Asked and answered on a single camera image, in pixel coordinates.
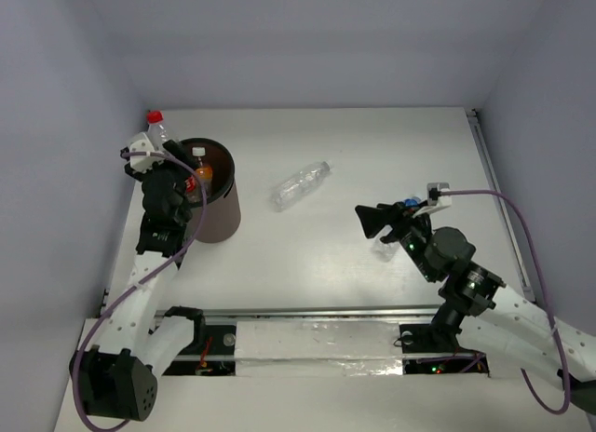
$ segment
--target brown bucket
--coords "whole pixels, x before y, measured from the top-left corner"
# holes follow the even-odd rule
[[[205,148],[205,161],[213,168],[211,196],[207,198],[207,214],[196,238],[202,243],[219,243],[232,236],[240,225],[240,205],[236,189],[234,158],[227,149],[211,139],[185,139],[182,145],[192,155],[193,147]],[[191,204],[193,219],[187,233],[195,232],[203,211],[203,201]]]

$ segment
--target bottle with orange liquid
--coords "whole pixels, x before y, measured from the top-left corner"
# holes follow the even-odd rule
[[[207,193],[207,197],[211,196],[211,181],[213,180],[213,169],[211,165],[209,165],[205,160],[205,148],[196,146],[193,147],[193,156],[196,157],[196,161],[198,162],[198,169],[196,169],[196,174],[200,179],[200,183],[203,184],[205,187],[205,193]],[[195,178],[190,177],[186,181],[186,197],[188,198],[188,202],[191,204],[196,204],[197,202],[201,202],[203,196],[201,193],[201,188],[198,182],[195,181]]]

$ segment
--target red bottle cap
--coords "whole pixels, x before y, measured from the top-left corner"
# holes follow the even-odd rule
[[[161,111],[151,111],[147,113],[147,122],[148,123],[157,123],[161,122],[164,119],[164,116],[161,114]]]

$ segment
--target gray wall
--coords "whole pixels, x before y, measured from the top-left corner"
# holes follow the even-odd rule
[[[528,217],[556,313],[591,334],[595,27],[596,0],[546,0],[481,112],[497,177]]]
[[[0,429],[43,432],[111,272],[143,106],[90,0],[0,0],[0,46]]]
[[[542,0],[94,2],[155,107],[472,107]]]

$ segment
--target bottle cap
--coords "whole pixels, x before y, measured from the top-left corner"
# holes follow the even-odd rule
[[[205,148],[202,146],[193,146],[193,156],[202,157],[205,155]]]
[[[163,119],[164,116],[161,114],[161,111],[150,111],[147,113],[147,122],[149,123],[161,122]]]

